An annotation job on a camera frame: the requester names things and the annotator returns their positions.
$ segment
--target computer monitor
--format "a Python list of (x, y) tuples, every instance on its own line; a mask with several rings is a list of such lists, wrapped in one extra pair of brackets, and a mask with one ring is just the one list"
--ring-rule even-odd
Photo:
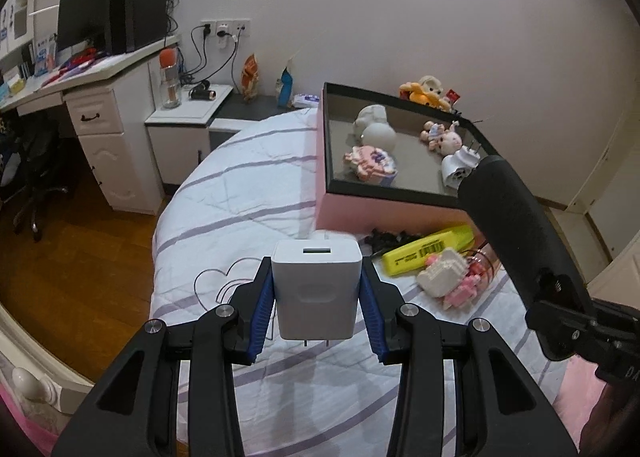
[(58, 50), (91, 40), (104, 48), (108, 19), (107, 0), (60, 0), (58, 9)]

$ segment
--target screw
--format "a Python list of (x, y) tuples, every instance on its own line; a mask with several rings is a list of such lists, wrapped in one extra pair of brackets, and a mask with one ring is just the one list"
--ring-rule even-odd
[(235, 311), (234, 307), (228, 303), (216, 307), (216, 315), (220, 316), (220, 318), (228, 318)]
[(476, 331), (487, 332), (491, 329), (491, 324), (485, 320), (484, 318), (476, 318), (471, 322), (471, 325), (474, 327)]
[(156, 334), (160, 329), (162, 329), (162, 321), (161, 320), (149, 320), (145, 323), (145, 332), (149, 334)]
[(417, 305), (406, 303), (400, 306), (400, 312), (405, 316), (416, 316), (420, 312), (420, 309), (418, 309)]

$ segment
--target black computer tower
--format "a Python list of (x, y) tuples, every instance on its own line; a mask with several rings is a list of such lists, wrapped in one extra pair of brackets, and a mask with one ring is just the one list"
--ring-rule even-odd
[(132, 52), (165, 37), (166, 0), (107, 0), (107, 4), (107, 53)]

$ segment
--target white quilt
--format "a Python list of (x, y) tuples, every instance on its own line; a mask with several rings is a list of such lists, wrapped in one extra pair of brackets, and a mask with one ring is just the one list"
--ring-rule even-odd
[[(313, 233), (316, 111), (274, 116), (213, 151), (176, 193), (154, 236), (156, 265), (151, 317), (173, 325), (195, 320), (228, 301), (233, 284), (252, 280), (281, 239)], [(229, 272), (223, 275), (239, 259)], [(194, 280), (206, 269), (207, 271)], [(504, 271), (469, 310), (449, 310), (424, 296), (415, 275), (383, 277), (437, 318), (466, 323), (482, 316), (497, 328), (553, 401), (564, 363), (543, 357), (526, 328), (524, 307)], [(371, 353), (362, 315), (344, 342), (284, 341), (274, 322), (257, 363), (234, 369), (238, 416), (248, 456), (385, 456), (400, 369)], [(178, 438), (187, 440), (188, 363), (178, 395)], [(454, 386), (446, 365), (444, 455), (454, 454)]]

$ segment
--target barcode label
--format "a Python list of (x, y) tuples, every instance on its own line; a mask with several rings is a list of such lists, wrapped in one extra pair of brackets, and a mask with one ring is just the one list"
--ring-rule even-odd
[(426, 257), (427, 255), (431, 255), (432, 253), (440, 253), (441, 251), (443, 251), (445, 248), (444, 242), (442, 241), (435, 241), (432, 242), (431, 244), (425, 244), (423, 247), (420, 248), (420, 256), (422, 258)]

